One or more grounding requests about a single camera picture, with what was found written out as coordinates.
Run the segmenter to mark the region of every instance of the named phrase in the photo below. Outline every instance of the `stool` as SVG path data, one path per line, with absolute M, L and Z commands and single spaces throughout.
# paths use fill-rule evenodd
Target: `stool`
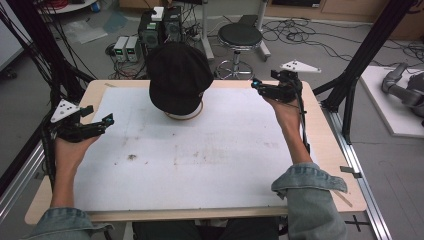
M 243 23 L 230 23 L 218 31 L 218 41 L 223 46 L 234 50 L 233 60 L 225 60 L 216 67 L 215 74 L 220 79 L 229 77 L 236 79 L 252 79 L 253 69 L 249 64 L 240 61 L 240 52 L 258 48 L 262 42 L 262 34 L 255 27 Z

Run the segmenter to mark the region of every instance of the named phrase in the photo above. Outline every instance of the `white triangular marker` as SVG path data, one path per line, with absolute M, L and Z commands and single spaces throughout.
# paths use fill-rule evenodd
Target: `white triangular marker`
M 54 111 L 52 119 L 50 121 L 52 123 L 55 123 L 79 110 L 80 107 L 62 99 L 59 103 L 59 106 L 57 106 L 56 111 Z
M 309 66 L 307 64 L 301 63 L 299 61 L 291 61 L 288 63 L 284 63 L 281 64 L 280 68 L 285 69 L 285 70 L 289 70 L 292 72 L 315 72 L 315 73 L 320 73 L 321 69 L 320 68 L 316 68 L 316 67 L 312 67 Z

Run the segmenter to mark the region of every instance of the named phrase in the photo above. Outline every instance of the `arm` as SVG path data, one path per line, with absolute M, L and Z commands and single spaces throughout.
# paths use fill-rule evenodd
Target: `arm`
M 112 228 L 108 224 L 93 225 L 87 213 L 73 208 L 75 174 L 85 152 L 97 138 L 79 143 L 56 139 L 56 181 L 50 208 L 41 217 L 32 233 L 23 239 L 88 240 L 93 233 Z
M 275 111 L 293 162 L 271 187 L 282 199 L 287 197 L 289 238 L 346 239 L 346 225 L 329 191 L 346 191 L 343 179 L 330 176 L 313 163 L 300 137 L 297 101 L 283 104 L 264 99 Z
M 85 152 L 98 138 L 70 143 L 61 138 L 55 141 L 56 182 L 50 207 L 74 206 L 74 178 Z

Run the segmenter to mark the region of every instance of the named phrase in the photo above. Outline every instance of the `white mat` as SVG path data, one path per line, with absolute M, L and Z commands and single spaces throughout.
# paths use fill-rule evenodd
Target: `white mat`
M 392 70 L 393 68 L 367 67 L 362 74 L 365 89 L 392 135 L 424 138 L 424 127 L 421 126 L 423 118 L 412 113 L 408 107 L 402 104 L 399 98 L 381 91 L 384 77 Z M 408 71 L 415 73 L 419 70 L 409 69 Z M 411 75 L 405 71 L 397 85 L 406 88 Z
M 148 89 L 109 88 L 93 121 L 113 113 L 115 124 L 78 169 L 76 207 L 285 205 L 271 183 L 291 159 L 271 106 L 252 89 L 209 89 L 203 100 L 199 116 L 178 121 L 153 106 Z

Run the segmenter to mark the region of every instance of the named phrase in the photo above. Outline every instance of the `hand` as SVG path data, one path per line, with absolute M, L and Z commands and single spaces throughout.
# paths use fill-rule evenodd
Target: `hand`
M 266 97 L 264 97 L 264 100 L 274 109 L 278 124 L 283 132 L 299 132 L 300 112 L 297 100 L 293 100 L 290 103 L 281 103 Z
M 56 171 L 72 171 L 75 173 L 84 158 L 85 152 L 98 138 L 89 138 L 79 143 L 71 143 L 64 139 L 56 138 Z

